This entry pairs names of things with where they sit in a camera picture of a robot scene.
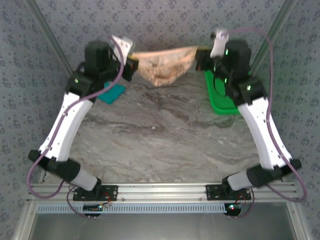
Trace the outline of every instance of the marble surface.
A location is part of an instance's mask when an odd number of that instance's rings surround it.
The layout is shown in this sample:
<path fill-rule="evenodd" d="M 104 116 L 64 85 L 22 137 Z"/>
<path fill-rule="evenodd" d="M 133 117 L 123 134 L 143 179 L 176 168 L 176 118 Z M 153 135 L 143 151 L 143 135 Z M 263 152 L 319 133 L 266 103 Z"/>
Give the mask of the marble surface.
<path fill-rule="evenodd" d="M 70 157 L 103 182 L 207 182 L 258 162 L 244 119 L 214 114 L 204 74 L 153 87 L 135 75 L 84 117 Z M 48 174 L 46 183 L 60 180 Z"/>

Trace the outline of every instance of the vent grille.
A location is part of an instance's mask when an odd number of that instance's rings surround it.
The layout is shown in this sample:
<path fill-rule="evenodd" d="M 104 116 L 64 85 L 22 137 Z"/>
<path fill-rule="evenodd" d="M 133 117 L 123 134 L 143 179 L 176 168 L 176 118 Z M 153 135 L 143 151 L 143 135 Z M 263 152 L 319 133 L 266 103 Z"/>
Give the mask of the vent grille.
<path fill-rule="evenodd" d="M 75 210 L 82 213 L 83 204 L 73 204 Z M 113 204 L 101 214 L 178 214 L 178 213 L 226 213 L 224 203 L 183 203 L 183 204 Z M 67 204 L 39 204 L 38 214 L 69 214 L 73 211 Z"/>

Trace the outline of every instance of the green tray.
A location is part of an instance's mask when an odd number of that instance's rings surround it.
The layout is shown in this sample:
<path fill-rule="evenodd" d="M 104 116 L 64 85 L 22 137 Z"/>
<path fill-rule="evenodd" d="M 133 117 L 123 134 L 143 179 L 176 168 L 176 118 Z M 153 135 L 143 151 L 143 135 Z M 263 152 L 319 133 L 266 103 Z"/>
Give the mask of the green tray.
<path fill-rule="evenodd" d="M 234 102 L 231 100 L 231 98 L 225 96 L 226 92 L 224 82 L 217 78 L 215 80 L 215 90 L 213 73 L 211 71 L 205 71 L 204 75 L 213 111 L 218 115 L 240 114 L 238 108 L 234 105 Z"/>

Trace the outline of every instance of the patterned wallpaper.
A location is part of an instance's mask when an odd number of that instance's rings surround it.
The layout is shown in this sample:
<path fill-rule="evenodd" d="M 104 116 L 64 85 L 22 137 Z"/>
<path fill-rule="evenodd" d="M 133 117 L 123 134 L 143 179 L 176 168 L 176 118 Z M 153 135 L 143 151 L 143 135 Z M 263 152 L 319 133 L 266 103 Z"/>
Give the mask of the patterned wallpaper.
<path fill-rule="evenodd" d="M 27 193 L 29 150 L 49 133 L 67 76 L 23 1 L 0 1 L 0 31 L 0 239 L 9 240 Z"/>
<path fill-rule="evenodd" d="M 211 46 L 224 26 L 268 30 L 282 0 L 36 0 L 73 68 L 84 46 L 108 34 L 126 36 L 140 51 Z M 255 53 L 261 44 L 250 34 Z"/>
<path fill-rule="evenodd" d="M 273 118 L 301 173 L 309 197 L 305 212 L 320 239 L 320 3 L 301 0 L 274 44 Z M 269 75 L 269 56 L 258 71 Z"/>

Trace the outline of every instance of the teal cloth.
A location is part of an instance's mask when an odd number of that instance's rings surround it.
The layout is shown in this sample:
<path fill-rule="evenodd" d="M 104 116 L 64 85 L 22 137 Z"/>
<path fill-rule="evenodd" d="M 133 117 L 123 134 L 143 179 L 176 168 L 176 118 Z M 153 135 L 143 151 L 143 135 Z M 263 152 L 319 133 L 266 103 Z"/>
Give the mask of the teal cloth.
<path fill-rule="evenodd" d="M 104 87 L 108 87 L 110 85 L 109 82 L 106 82 L 104 84 Z M 112 104 L 118 97 L 120 97 L 121 94 L 123 94 L 125 92 L 126 88 L 125 86 L 116 84 L 114 85 L 109 91 L 100 94 L 98 96 L 98 99 L 100 99 L 101 101 L 107 103 L 107 104 Z"/>

